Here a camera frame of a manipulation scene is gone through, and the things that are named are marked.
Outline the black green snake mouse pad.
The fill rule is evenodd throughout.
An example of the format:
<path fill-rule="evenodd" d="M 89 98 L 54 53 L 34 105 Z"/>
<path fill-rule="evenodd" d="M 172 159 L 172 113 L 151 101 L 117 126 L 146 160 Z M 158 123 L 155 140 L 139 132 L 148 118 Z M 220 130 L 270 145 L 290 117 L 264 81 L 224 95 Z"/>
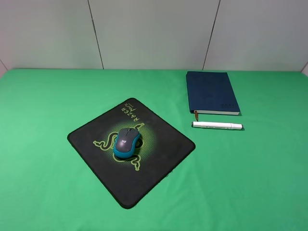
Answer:
<path fill-rule="evenodd" d="M 140 133 L 128 159 L 114 153 L 118 134 L 124 128 Z M 192 140 L 135 98 L 70 132 L 67 139 L 126 209 L 134 207 L 195 149 Z"/>

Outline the grey and teal computer mouse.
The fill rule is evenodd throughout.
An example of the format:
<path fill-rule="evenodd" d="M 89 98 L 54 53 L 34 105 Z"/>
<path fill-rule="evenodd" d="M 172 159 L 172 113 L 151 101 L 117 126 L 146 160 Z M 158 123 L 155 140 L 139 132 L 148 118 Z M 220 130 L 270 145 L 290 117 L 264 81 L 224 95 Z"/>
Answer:
<path fill-rule="evenodd" d="M 114 155 L 120 159 L 129 159 L 135 152 L 135 146 L 140 137 L 138 130 L 123 128 L 119 131 L 114 144 Z"/>

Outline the green tablecloth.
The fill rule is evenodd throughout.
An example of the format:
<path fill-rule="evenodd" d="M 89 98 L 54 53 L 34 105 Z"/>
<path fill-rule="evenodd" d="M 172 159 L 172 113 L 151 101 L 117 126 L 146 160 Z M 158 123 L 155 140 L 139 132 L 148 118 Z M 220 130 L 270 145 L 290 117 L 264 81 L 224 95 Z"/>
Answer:
<path fill-rule="evenodd" d="M 243 131 L 195 129 L 184 70 L 14 69 L 0 80 L 3 231 L 305 231 L 308 78 L 230 71 Z M 195 150 L 134 208 L 123 209 L 67 140 L 136 98 Z"/>

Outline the white marker pen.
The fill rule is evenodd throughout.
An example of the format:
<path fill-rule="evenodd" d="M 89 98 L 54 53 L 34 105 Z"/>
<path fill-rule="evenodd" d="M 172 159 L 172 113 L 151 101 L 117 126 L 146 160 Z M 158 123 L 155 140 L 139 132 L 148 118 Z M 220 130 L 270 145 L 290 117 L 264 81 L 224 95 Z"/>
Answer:
<path fill-rule="evenodd" d="M 220 122 L 200 122 L 193 121 L 193 128 L 211 128 L 211 129 L 230 129 L 230 130 L 242 130 L 244 127 L 242 124 L 234 123 L 220 123 Z"/>

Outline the dark blue notebook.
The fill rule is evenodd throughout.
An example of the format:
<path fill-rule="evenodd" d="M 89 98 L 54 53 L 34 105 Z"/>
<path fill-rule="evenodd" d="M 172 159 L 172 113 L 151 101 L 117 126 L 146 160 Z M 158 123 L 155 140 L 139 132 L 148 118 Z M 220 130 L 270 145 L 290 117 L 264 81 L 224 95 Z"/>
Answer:
<path fill-rule="evenodd" d="M 226 72 L 188 71 L 186 74 L 190 113 L 233 115 L 241 113 Z"/>

